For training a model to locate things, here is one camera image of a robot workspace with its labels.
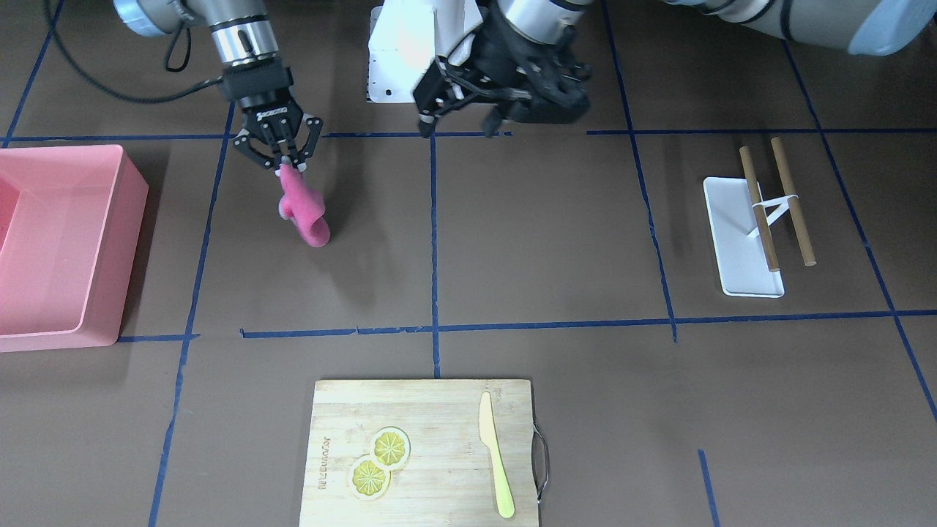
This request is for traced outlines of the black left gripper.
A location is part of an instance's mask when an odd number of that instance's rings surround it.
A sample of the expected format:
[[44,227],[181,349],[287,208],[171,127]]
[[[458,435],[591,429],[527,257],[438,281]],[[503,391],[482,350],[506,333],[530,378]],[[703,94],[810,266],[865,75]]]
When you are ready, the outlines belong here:
[[571,124],[590,108],[592,69],[572,51],[587,4],[488,4],[462,64],[438,56],[414,87],[419,134],[466,105],[486,104],[482,134],[505,122]]

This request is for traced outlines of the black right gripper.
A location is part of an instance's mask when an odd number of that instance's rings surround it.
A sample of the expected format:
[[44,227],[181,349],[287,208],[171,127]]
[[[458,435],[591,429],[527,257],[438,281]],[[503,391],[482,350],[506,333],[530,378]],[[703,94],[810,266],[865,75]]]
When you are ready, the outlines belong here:
[[241,129],[232,147],[262,169],[279,170],[288,163],[307,170],[324,128],[321,117],[305,113],[296,103],[290,67],[282,62],[252,62],[224,69],[220,89],[243,111]]

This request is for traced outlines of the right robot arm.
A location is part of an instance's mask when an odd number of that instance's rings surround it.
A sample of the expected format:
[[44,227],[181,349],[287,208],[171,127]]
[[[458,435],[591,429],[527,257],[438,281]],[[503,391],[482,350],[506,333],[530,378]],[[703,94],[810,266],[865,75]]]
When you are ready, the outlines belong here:
[[324,123],[294,99],[294,77],[279,56],[261,1],[115,1],[136,34],[158,37],[191,27],[210,30],[224,66],[220,92],[243,113],[234,147],[255,164],[277,171],[288,163],[307,170]]

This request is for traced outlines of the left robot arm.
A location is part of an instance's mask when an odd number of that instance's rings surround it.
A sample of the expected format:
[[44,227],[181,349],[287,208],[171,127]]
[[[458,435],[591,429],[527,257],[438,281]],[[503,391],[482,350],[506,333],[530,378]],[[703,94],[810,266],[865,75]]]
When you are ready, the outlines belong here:
[[[434,56],[412,90],[419,134],[429,137],[443,116],[472,104],[490,106],[481,129],[505,122],[571,124],[590,108],[592,69],[572,44],[588,1],[491,1],[482,19],[447,53]],[[686,1],[705,16],[777,39],[890,56],[935,16],[933,1]]]

